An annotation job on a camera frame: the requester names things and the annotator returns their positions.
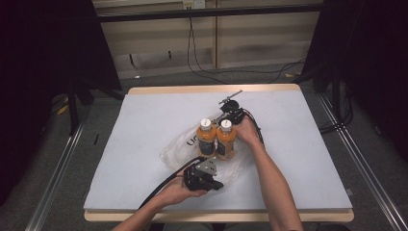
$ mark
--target white bottle cap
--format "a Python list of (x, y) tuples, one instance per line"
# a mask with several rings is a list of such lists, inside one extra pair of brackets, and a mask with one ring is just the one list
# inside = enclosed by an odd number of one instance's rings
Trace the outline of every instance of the white bottle cap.
[(211, 120), (208, 118), (201, 119), (201, 130), (210, 131), (211, 130)]
[(222, 132), (231, 132), (231, 126), (232, 126), (231, 121), (228, 120), (228, 119), (224, 119), (224, 120), (221, 122), (221, 130), (222, 130)]

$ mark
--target table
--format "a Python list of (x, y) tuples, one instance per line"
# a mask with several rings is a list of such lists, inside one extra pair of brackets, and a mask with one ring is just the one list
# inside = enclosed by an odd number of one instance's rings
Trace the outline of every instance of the table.
[[(351, 221), (354, 214), (343, 184), (303, 94), (293, 84), (131, 89), (92, 180), (84, 206), (86, 220), (125, 220), (131, 216), (172, 173), (160, 161), (160, 150), (186, 126), (218, 112), (218, 102), (238, 90), (243, 93), (235, 99), (257, 119), (266, 149), (293, 191), (301, 220)], [(249, 165), (224, 192), (211, 191), (169, 206), (153, 221), (268, 221), (259, 183), (254, 179), (256, 168)]]

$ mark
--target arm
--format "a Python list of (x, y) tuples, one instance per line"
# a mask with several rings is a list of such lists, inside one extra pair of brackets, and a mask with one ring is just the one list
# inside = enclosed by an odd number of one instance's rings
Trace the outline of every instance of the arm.
[(114, 231), (142, 230), (165, 206), (178, 204), (189, 197), (198, 197), (205, 193), (207, 192), (204, 190), (190, 191), (184, 185), (183, 177), (176, 177), (171, 180), (161, 192), (147, 202), (147, 204), (121, 222)]
[(288, 182), (260, 142), (252, 121), (245, 117), (235, 128), (252, 151), (272, 230), (303, 230)]

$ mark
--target person's right arm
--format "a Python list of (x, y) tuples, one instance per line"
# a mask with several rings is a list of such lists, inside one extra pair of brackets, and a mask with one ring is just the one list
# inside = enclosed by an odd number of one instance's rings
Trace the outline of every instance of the person's right arm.
[(238, 138), (252, 151), (272, 230), (303, 230), (288, 182), (269, 157), (252, 121), (245, 117), (235, 128)]

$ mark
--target bottle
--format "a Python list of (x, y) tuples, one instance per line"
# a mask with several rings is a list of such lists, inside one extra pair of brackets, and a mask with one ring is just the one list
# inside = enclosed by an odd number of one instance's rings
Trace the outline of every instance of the bottle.
[(198, 155), (203, 157), (214, 157), (216, 155), (217, 128), (210, 119), (201, 120), (196, 132), (198, 138)]
[(222, 161), (229, 161), (234, 157), (234, 140), (237, 136), (235, 128), (228, 119), (221, 122), (217, 128), (217, 156)]

